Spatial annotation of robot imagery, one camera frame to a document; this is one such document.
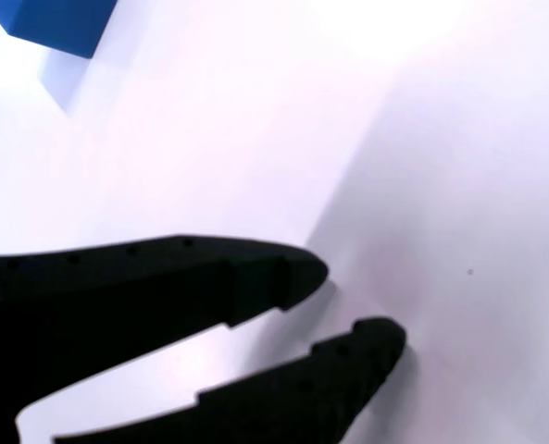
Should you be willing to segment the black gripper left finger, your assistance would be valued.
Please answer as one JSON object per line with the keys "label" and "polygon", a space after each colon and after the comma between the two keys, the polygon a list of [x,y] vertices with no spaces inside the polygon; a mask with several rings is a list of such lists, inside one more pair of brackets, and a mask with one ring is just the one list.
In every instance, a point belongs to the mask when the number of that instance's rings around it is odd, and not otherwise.
{"label": "black gripper left finger", "polygon": [[326,281],[313,253],[175,236],[0,256],[0,443],[28,405],[224,324],[289,310]]}

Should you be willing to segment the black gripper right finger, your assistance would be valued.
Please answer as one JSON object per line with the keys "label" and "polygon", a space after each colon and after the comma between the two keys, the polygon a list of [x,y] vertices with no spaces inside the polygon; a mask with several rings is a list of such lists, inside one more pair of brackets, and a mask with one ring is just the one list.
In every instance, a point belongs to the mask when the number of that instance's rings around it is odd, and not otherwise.
{"label": "black gripper right finger", "polygon": [[300,359],[202,392],[194,406],[57,443],[338,443],[395,368],[406,331],[361,319]]}

